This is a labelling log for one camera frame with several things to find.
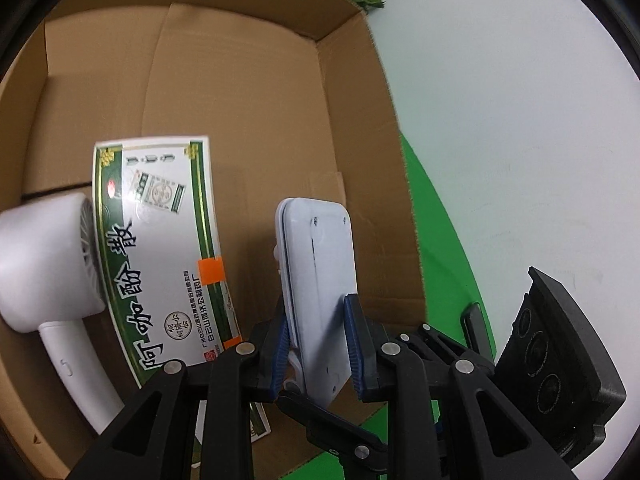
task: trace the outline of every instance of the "cardboard box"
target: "cardboard box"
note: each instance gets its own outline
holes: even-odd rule
[[[346,204],[358,290],[392,329],[425,303],[398,124],[366,19],[347,0],[62,0],[0,84],[0,208],[82,188],[94,143],[209,136],[220,243],[243,333],[280,292],[274,211],[288,196]],[[107,313],[86,324],[123,398],[135,388]],[[377,407],[347,385],[332,410]],[[319,451],[267,406],[257,479]],[[44,478],[64,478],[94,434],[36,333],[0,322],[0,418]]]

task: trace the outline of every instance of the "orange sticker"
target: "orange sticker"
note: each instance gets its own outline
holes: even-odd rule
[[[235,338],[229,339],[228,341],[225,341],[223,344],[226,350],[227,348],[231,348],[232,346],[235,346],[241,342],[242,342],[242,336],[237,335]]]
[[[222,264],[220,256],[198,260],[198,272],[200,273],[200,282],[203,285],[225,281],[225,266]]]

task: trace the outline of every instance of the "green surface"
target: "green surface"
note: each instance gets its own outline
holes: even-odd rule
[[[436,190],[404,137],[402,137],[402,150],[414,203],[420,263],[429,306],[428,321],[438,330],[464,344],[460,314],[469,303],[477,301],[482,307],[495,356],[494,335],[465,251]],[[436,402],[433,403],[433,409],[434,417],[437,418]],[[386,408],[379,410],[362,427],[386,441]],[[338,459],[329,453],[322,453],[285,476],[286,480],[340,480],[342,478],[342,467]]]

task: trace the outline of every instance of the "white hair dryer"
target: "white hair dryer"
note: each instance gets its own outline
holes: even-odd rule
[[[0,314],[17,332],[40,332],[60,379],[99,434],[123,403],[82,322],[104,310],[92,217],[81,193],[0,214]]]

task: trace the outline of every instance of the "screw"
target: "screw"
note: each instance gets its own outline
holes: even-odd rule
[[[240,355],[249,355],[254,353],[254,351],[255,346],[249,342],[240,343],[238,346],[236,346],[236,352]]]
[[[398,355],[400,353],[400,347],[397,343],[384,343],[381,350],[387,355]]]
[[[456,370],[461,374],[470,374],[474,371],[474,364],[466,359],[460,359],[460,361],[456,361]]]
[[[164,373],[169,375],[177,374],[182,370],[182,363],[180,361],[169,361],[164,364]]]
[[[367,446],[358,446],[356,449],[353,450],[353,454],[358,457],[360,460],[364,460],[366,459],[367,456],[369,456],[369,448]]]

